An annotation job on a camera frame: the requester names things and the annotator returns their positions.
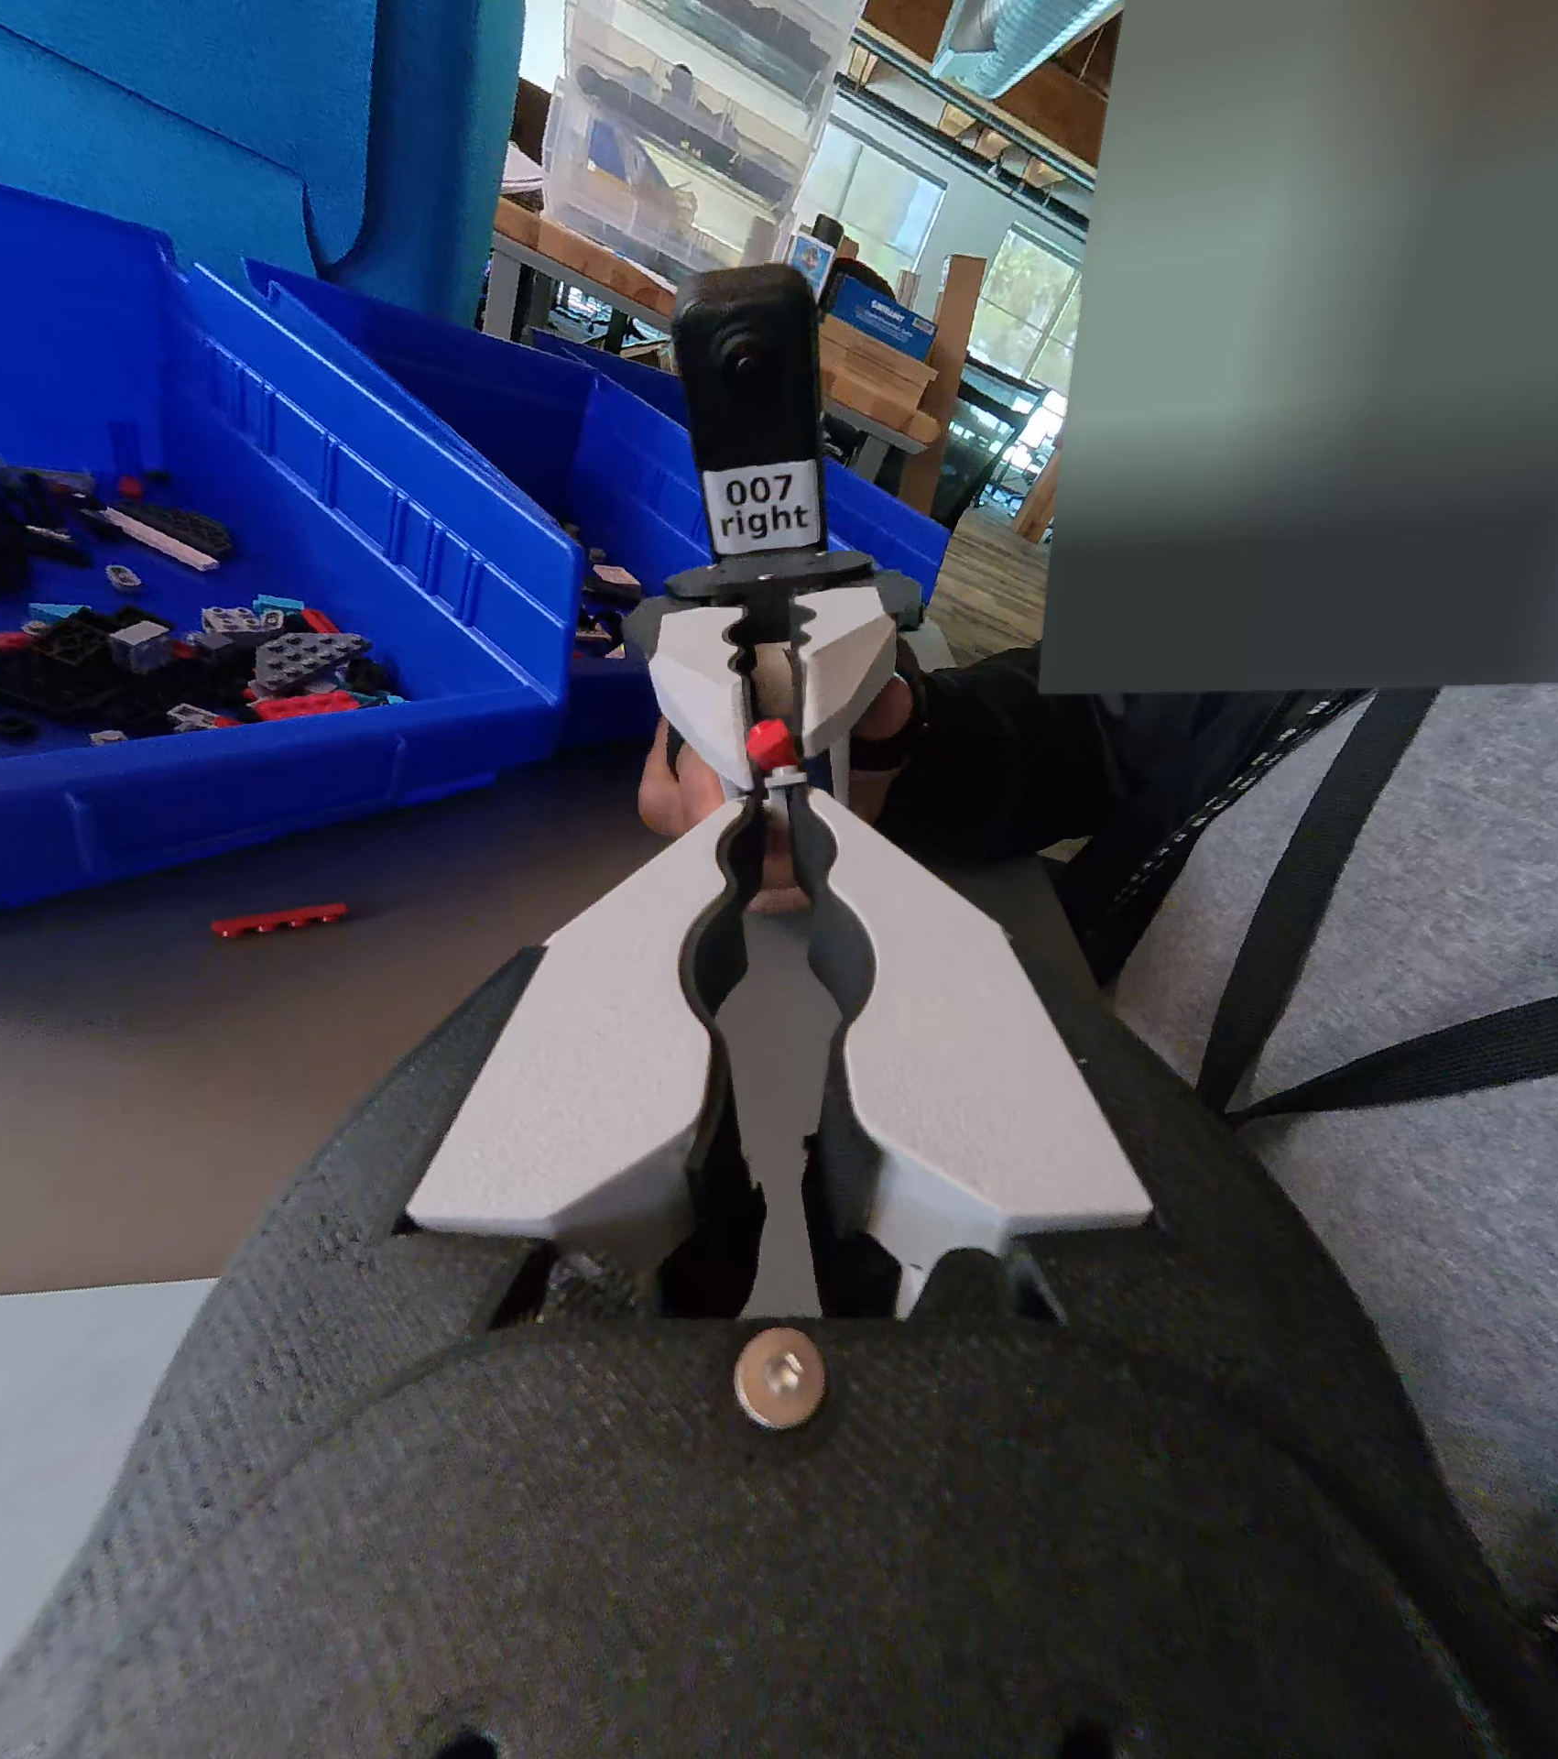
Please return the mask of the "person's right forearm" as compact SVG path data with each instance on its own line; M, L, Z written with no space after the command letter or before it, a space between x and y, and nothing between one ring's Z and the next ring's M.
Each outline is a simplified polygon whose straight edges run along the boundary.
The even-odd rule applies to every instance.
M918 733L876 825L940 860L983 861L1084 838L1151 854L1301 707L1301 692L1041 688L1041 650L918 684Z

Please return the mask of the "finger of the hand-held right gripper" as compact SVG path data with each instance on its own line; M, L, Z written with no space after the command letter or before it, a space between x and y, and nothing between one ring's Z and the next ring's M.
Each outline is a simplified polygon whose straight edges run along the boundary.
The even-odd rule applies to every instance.
M896 623L885 610L812 610L795 639L795 731L803 759L850 737L896 669Z
M726 792L755 788L743 623L743 610L674 610L660 620L651 654L664 720L723 779Z

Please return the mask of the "leaning wooden plank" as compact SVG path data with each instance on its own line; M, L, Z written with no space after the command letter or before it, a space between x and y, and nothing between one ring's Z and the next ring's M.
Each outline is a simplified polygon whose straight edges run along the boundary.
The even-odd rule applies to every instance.
M942 467L948 459L948 439L953 413L957 406L967 340L973 316L987 280L987 258L950 254L942 294L936 304L936 337L925 357L936 377L925 386L920 410L940 423L936 437L912 453L902 467L896 498L930 516Z

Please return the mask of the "wooden table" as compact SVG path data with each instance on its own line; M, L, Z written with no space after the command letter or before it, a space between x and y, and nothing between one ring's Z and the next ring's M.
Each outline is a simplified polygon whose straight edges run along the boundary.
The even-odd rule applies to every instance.
M521 268L534 268L558 281L579 285L591 290L591 294L660 330L663 336L674 324L679 293L668 280L654 276L632 260L611 253L609 248L602 248L598 241L542 218L518 198L501 196L494 212L493 253L505 253L509 260L518 262ZM940 423L922 414L922 410L918 410L904 427L892 427L866 413L829 402L824 395L824 386L821 398L824 410L835 418L872 431L885 445L904 453L920 453L940 431Z

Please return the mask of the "grey desk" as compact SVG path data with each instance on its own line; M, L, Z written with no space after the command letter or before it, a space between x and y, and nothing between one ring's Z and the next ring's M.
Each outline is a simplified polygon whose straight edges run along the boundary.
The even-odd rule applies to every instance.
M647 752L0 914L0 1294L204 1279L376 1083L654 852ZM251 940L210 921L345 901Z

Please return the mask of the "stack of clear plastic bins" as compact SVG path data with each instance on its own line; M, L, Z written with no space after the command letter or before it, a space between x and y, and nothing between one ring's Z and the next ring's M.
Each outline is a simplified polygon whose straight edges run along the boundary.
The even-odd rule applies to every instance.
M542 214L642 268L773 260L862 2L567 2Z

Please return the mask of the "large pile of toy bricks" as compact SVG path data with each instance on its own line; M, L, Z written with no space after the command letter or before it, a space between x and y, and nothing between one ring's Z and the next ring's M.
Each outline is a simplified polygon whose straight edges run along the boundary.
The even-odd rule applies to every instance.
M0 749L394 707L402 667L324 598L248 587L172 470L0 457Z

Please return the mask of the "silver ventilation duct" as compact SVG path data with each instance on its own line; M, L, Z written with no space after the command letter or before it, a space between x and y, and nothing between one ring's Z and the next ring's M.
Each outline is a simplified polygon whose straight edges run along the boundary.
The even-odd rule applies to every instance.
M973 96L1006 96L1119 11L1123 2L953 2L930 73Z

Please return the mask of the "blue cardboard box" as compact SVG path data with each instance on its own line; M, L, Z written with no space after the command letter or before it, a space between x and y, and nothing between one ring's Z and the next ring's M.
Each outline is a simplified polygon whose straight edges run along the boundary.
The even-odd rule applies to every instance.
M912 312L878 272L846 254L835 258L827 276L821 314L912 361L925 361L936 340L930 320Z

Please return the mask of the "person's upper body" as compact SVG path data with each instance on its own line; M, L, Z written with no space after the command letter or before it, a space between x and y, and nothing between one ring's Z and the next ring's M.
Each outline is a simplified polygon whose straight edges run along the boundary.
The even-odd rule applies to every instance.
M1127 897L1064 872L1119 1018L1200 1077L1236 954L1366 705L1269 767ZM1349 852L1231 1110L1558 999L1558 684L1442 692ZM1518 1596L1558 1593L1558 1073L1260 1115L1265 1166L1370 1311L1438 1469Z

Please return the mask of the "blue felt bag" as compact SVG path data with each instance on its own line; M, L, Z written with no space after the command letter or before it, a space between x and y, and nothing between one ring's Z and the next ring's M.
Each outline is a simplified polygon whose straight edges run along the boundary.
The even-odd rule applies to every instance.
M0 2L0 185L476 320L523 2Z

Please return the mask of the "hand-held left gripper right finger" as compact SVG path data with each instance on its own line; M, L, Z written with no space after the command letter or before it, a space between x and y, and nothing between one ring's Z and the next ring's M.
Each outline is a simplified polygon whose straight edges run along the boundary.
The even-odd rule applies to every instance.
M1006 928L833 795L795 797L838 1005L803 1204L827 1313L910 1313L945 1255L1155 1203Z

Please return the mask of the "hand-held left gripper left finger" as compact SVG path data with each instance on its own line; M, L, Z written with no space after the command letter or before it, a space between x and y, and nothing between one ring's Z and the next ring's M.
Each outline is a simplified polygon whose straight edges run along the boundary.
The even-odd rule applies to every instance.
M765 1194L718 1011L747 973L761 801L732 801L554 930L437 1147L424 1232L607 1258L670 1313L743 1313Z

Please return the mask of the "person's right hand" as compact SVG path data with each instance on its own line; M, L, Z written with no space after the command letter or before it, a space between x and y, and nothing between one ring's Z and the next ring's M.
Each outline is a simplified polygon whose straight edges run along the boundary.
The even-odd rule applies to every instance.
M865 741L882 741L910 731L918 703L918 681L894 676L865 717L856 724L854 737ZM878 821L892 788L902 769L848 772L848 801L865 821ZM720 775L686 741L674 748L674 727L658 717L651 749L639 779L639 816L660 838L679 838L712 816L726 801ZM795 880L791 857L791 830L779 825L765 828L765 861L763 889L755 894L751 910L761 914L791 914L812 908L809 890Z

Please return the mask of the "pale instruction booklet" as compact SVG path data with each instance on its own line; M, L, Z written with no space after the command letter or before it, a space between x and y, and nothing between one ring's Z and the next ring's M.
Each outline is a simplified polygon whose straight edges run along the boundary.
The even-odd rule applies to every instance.
M86 1538L212 1284L0 1294L0 1659Z

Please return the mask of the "flat brown cardboard box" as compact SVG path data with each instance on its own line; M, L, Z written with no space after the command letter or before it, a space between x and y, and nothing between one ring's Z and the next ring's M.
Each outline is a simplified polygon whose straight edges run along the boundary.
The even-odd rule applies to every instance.
M892 427L904 427L936 381L928 361L824 316L816 330L821 386L829 402L854 406Z

